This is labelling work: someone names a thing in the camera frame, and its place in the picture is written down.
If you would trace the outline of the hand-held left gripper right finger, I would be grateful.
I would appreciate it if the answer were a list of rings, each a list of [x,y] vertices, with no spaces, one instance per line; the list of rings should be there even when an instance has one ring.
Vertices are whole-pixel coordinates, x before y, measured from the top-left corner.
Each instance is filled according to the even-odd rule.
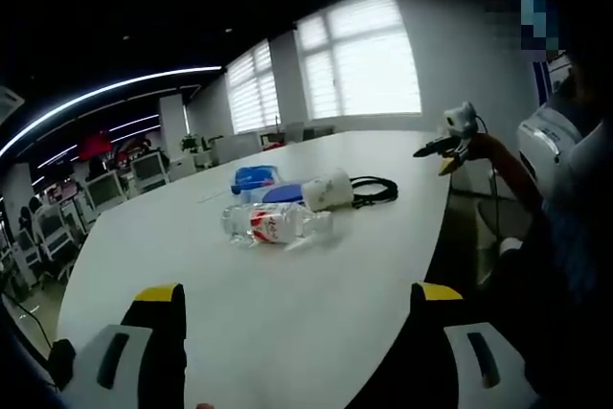
[[[524,359],[486,315],[454,289],[411,286],[417,337],[411,369],[428,408],[526,408]]]

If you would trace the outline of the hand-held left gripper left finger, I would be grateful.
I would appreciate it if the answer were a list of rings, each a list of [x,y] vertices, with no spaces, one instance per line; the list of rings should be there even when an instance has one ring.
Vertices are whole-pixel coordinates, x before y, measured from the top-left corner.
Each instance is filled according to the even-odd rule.
[[[73,408],[182,408],[187,355],[182,284],[139,293],[117,325],[104,327],[76,354]]]

